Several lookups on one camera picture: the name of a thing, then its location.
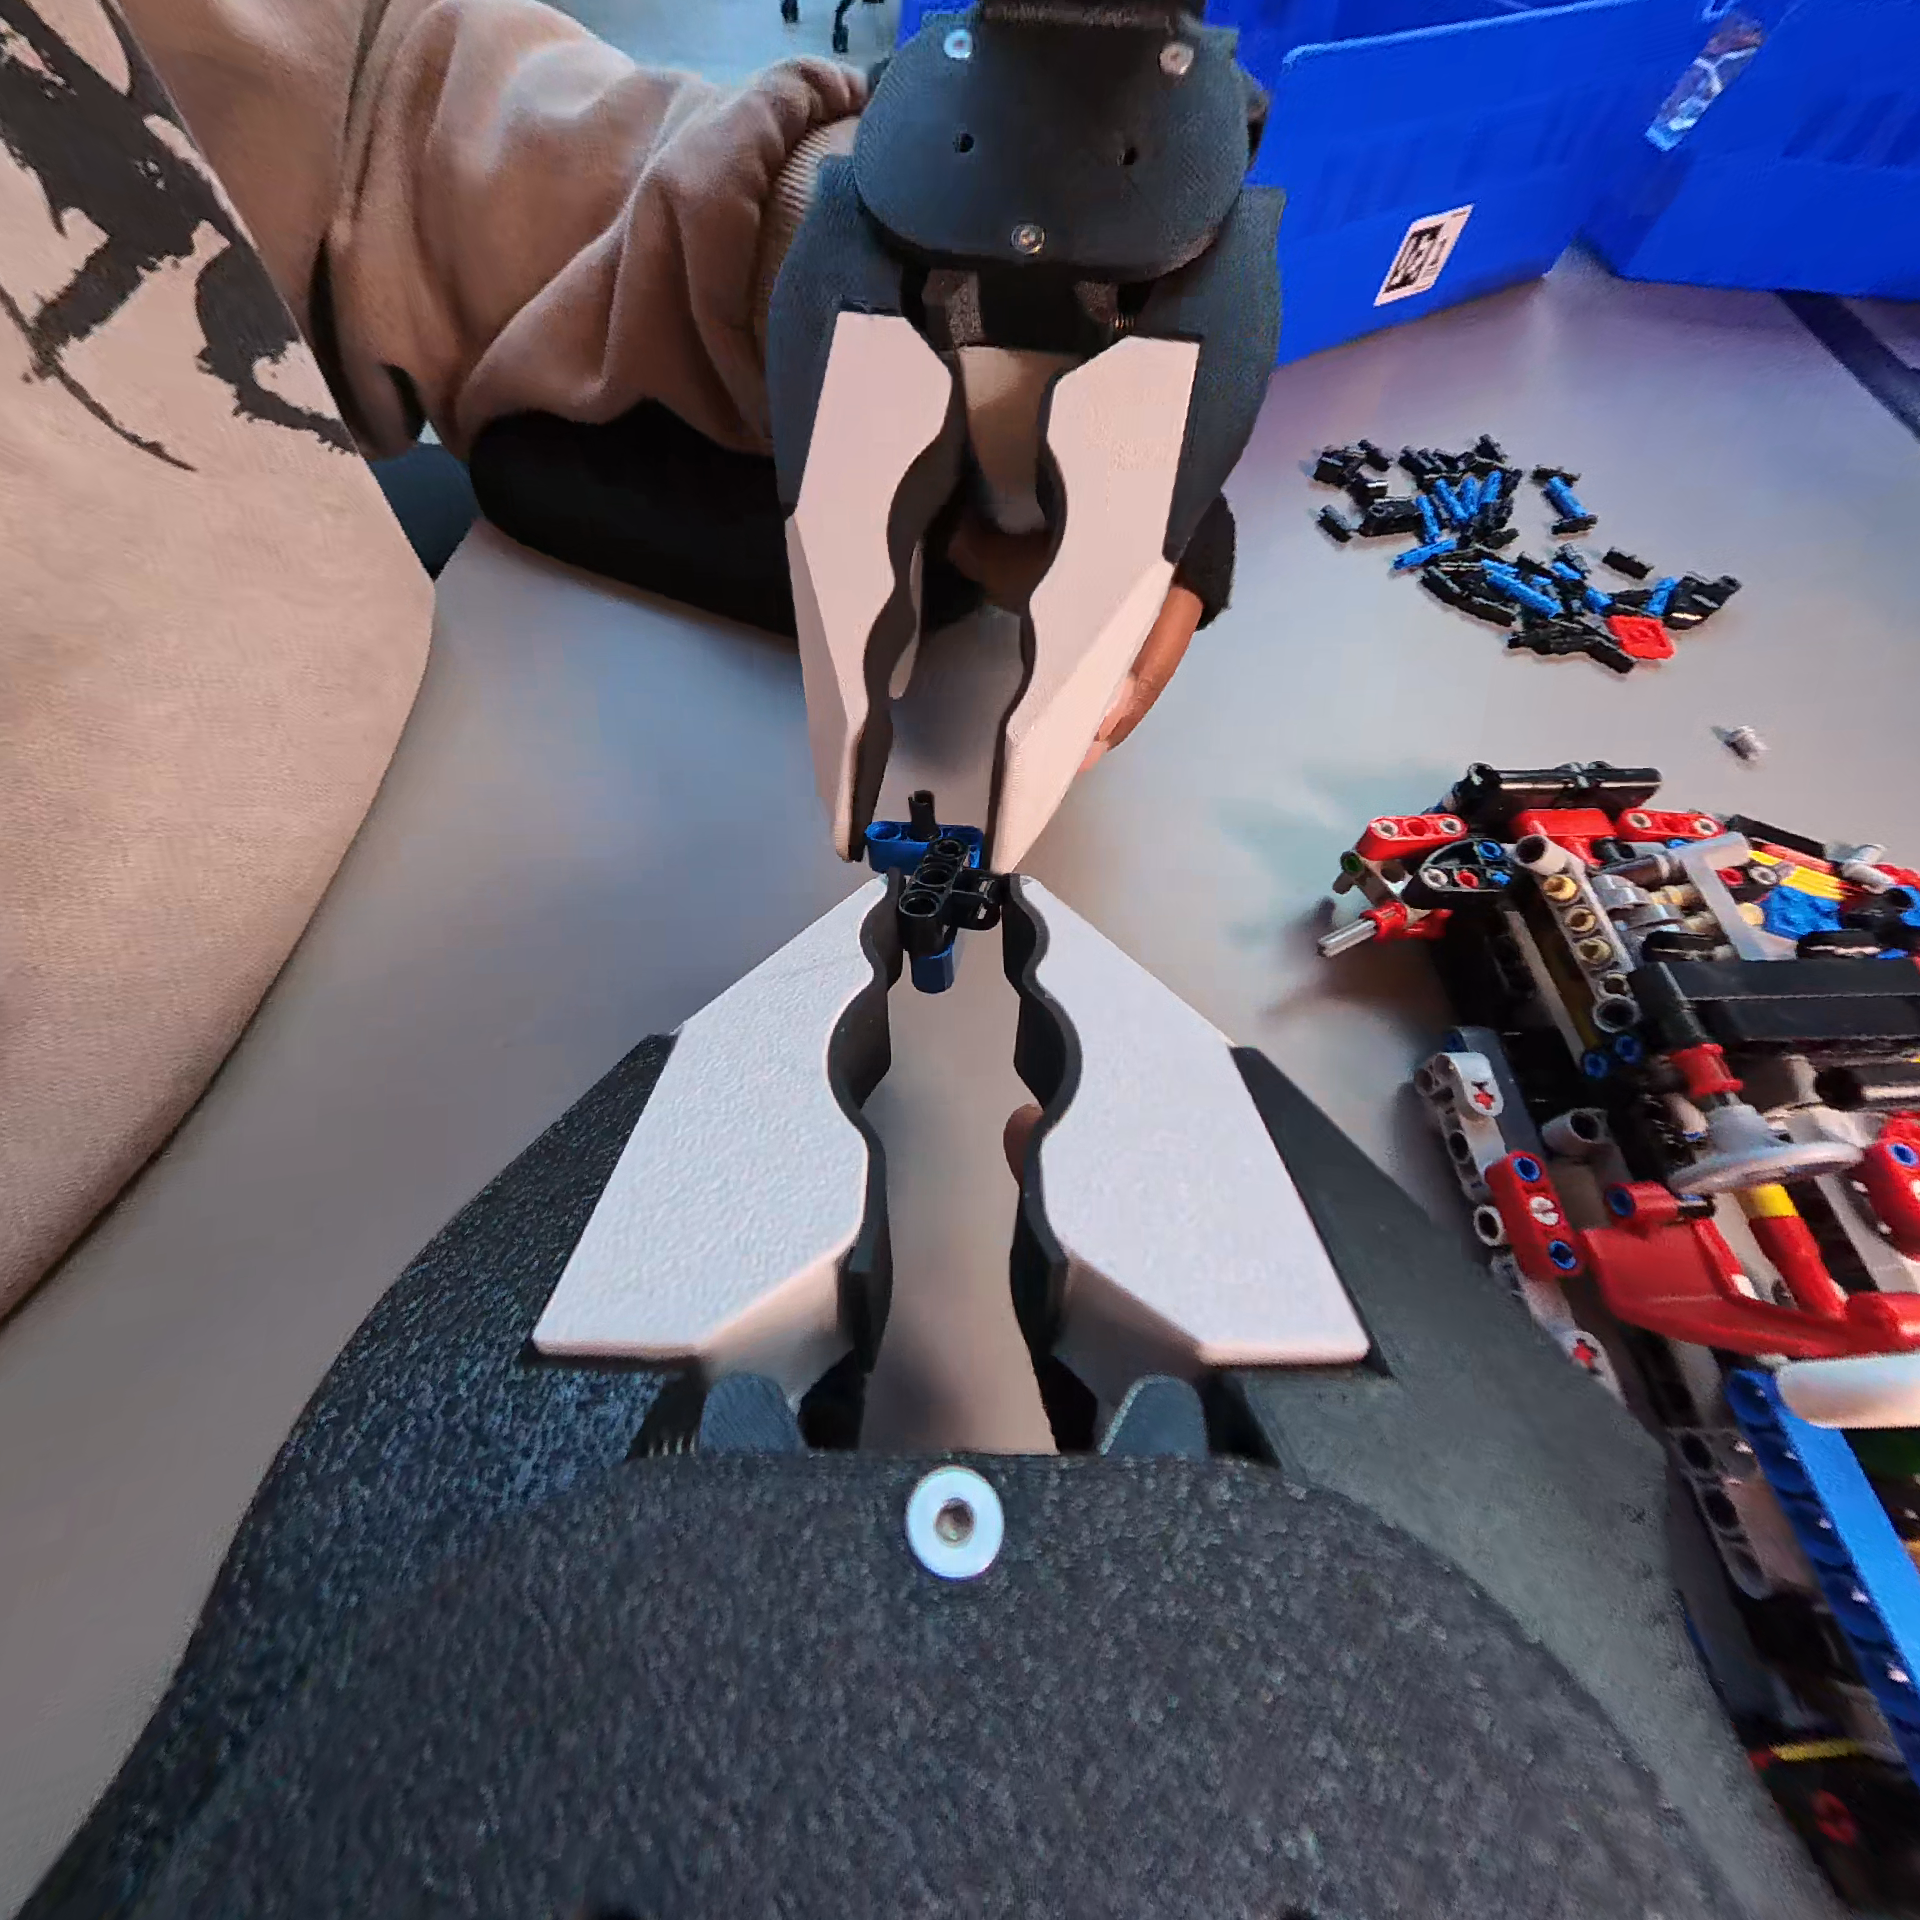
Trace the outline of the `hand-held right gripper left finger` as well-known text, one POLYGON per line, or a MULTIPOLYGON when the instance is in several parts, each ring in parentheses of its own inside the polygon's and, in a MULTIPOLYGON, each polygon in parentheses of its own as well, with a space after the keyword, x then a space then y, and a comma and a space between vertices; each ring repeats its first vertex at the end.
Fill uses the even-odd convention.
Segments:
POLYGON ((898 878, 872 878, 673 1033, 535 1329, 547 1360, 768 1375, 853 1448, 890 1302, 882 1148, 898 878))

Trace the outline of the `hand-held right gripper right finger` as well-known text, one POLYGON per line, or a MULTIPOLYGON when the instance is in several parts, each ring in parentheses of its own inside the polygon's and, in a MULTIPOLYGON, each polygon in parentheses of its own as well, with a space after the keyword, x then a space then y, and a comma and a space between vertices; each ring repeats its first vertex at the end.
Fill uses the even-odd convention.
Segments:
POLYGON ((1367 1360, 1371 1338, 1257 1104, 1271 1062, 1011 876, 1022 1152, 1014 1316, 1057 1452, 1150 1375, 1367 1360))

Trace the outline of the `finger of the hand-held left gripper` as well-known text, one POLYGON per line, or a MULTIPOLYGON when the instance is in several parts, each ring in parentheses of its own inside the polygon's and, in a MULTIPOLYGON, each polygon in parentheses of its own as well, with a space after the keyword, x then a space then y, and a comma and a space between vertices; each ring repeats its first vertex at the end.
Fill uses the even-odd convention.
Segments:
POLYGON ((1018 869, 1062 802, 1168 594, 1162 554, 1197 344, 1126 338, 1057 374, 1040 424, 1056 546, 1024 613, 1002 717, 991 866, 1018 869))
POLYGON ((965 402, 909 320, 838 314, 785 554, 807 738, 838 856, 859 862, 921 637, 923 541, 958 489, 965 402))

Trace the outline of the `blue L-shaped lego beam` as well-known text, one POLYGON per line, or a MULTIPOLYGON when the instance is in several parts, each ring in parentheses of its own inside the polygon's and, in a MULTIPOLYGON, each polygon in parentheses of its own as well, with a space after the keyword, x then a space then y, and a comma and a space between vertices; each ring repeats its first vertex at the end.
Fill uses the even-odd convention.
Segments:
POLYGON ((993 928, 1001 916, 1002 878, 987 871, 983 832, 941 825, 933 793, 909 796, 907 818, 874 821, 866 829, 866 856, 877 872, 898 872, 898 938, 918 991, 953 985, 953 946, 961 930, 993 928))

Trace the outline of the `black lego perpendicular connector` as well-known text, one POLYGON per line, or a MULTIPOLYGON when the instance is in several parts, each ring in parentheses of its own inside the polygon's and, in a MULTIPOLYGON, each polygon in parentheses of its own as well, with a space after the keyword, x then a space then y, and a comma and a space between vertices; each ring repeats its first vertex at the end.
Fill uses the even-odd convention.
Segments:
POLYGON ((981 866, 976 839, 955 832, 923 846, 898 898, 901 946, 917 972, 951 954, 961 930, 987 930, 1001 918, 1001 876, 981 866))

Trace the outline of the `lego car model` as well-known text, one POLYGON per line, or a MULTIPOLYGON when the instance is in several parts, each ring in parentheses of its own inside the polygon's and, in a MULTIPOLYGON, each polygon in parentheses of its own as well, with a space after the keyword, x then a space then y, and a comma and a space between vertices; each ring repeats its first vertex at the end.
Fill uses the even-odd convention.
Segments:
POLYGON ((1917 972, 1758 926, 1643 765, 1472 765, 1338 856, 1323 954, 1423 944, 1413 1074, 1487 1266, 1659 1442, 1689 1630, 1835 1893, 1915 1914, 1917 972))

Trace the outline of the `person's left forearm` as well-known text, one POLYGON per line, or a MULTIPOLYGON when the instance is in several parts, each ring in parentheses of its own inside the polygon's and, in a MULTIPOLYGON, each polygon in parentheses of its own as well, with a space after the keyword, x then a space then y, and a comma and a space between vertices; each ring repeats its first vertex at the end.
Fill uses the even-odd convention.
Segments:
POLYGON ((763 452, 765 306, 867 85, 635 64, 530 1, 133 1, 362 452, 661 402, 763 452))

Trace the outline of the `person's left hand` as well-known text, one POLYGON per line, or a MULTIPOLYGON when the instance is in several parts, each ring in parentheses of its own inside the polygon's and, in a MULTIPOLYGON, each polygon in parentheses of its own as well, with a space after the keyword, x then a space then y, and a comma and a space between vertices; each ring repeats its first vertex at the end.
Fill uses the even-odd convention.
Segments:
POLYGON ((1166 601, 1143 640, 1133 665, 1120 680, 1111 706, 1105 709, 1095 738, 1078 764, 1078 774, 1088 772, 1105 756, 1105 752, 1115 750, 1141 727, 1185 657, 1205 610, 1205 601, 1185 582, 1174 580, 1168 588, 1166 601))

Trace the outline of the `blue labelled plastic bin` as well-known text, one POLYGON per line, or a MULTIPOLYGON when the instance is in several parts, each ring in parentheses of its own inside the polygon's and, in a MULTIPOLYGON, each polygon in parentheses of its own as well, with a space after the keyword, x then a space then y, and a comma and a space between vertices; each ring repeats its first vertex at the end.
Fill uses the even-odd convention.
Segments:
POLYGON ((1181 4, 1263 92, 1295 360, 1549 270, 1680 56, 1675 4, 1181 4))

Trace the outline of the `pile of black blue pins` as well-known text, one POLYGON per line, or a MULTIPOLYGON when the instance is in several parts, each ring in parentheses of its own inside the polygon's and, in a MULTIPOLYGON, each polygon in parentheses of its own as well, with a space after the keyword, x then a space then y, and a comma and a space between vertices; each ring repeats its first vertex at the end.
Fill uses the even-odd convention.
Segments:
POLYGON ((1598 517, 1579 472, 1518 461, 1491 434, 1456 448, 1336 441, 1311 454, 1309 479, 1342 496, 1313 517, 1327 540, 1399 541, 1391 574, 1510 654, 1626 677, 1670 660, 1743 588, 1733 574, 1666 574, 1617 546, 1586 546, 1598 517))

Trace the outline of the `dark blue cloth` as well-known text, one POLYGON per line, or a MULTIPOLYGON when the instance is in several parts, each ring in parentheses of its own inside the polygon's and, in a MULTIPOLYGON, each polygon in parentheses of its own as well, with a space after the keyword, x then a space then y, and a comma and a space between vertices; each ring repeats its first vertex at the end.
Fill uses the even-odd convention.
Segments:
POLYGON ((479 514, 465 463, 437 439, 419 439, 367 466, 423 570, 437 580, 479 514))

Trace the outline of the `clear plastic bag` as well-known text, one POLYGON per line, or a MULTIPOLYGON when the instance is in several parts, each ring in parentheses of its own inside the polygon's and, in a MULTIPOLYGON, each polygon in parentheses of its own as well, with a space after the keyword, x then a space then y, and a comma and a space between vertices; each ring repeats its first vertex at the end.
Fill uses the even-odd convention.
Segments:
POLYGON ((1718 12, 1709 36, 1651 114, 1643 132, 1645 144, 1659 152, 1675 150, 1717 98, 1751 65, 1765 36, 1766 25, 1758 15, 1738 6, 1718 12))

